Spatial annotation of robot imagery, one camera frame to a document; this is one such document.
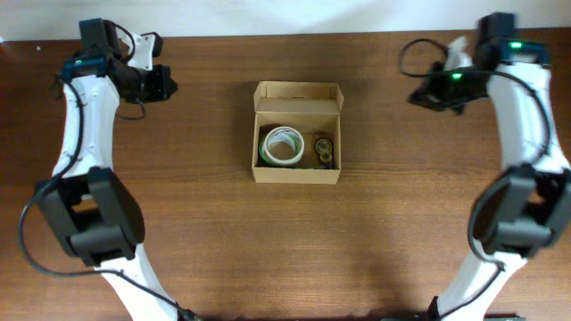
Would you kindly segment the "cardboard box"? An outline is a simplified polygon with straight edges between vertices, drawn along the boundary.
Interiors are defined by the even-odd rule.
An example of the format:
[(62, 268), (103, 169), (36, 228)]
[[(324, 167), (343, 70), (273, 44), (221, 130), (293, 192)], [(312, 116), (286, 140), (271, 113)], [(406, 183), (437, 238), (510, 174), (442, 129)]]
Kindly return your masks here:
[[(342, 169), (343, 100), (336, 83), (261, 81), (253, 94), (253, 180), (335, 185)], [(333, 169), (319, 163), (319, 138), (333, 144)]]

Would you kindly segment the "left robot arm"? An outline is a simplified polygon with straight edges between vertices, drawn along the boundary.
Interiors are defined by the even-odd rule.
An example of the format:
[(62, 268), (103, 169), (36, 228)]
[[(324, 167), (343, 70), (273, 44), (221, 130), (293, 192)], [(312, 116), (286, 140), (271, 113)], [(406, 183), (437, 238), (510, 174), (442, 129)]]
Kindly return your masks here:
[[(170, 68), (155, 65), (163, 40), (96, 18), (79, 23), (82, 49), (56, 76), (66, 102), (62, 149), (51, 178), (37, 182), (18, 224), (26, 261), (61, 278), (102, 276), (134, 320), (195, 320), (161, 286), (144, 247), (142, 211), (113, 171), (113, 125), (121, 102), (144, 107), (177, 91)], [(24, 223), (32, 206), (44, 215), (63, 251), (83, 271), (53, 271), (32, 258)]]

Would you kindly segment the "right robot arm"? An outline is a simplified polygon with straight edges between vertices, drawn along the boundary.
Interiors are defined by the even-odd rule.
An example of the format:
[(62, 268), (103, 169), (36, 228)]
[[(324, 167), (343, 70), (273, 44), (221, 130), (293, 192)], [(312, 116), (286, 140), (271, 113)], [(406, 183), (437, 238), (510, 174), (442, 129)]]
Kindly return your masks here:
[(502, 287), (570, 221), (570, 164), (550, 107), (550, 56), (520, 39), (516, 16), (494, 12), (477, 24), (473, 54), (464, 37), (442, 46), (443, 60), (421, 75), (411, 104), (461, 114), (492, 102), (501, 141), (501, 173), (478, 196), (468, 220), (469, 252), (429, 320), (484, 320)]

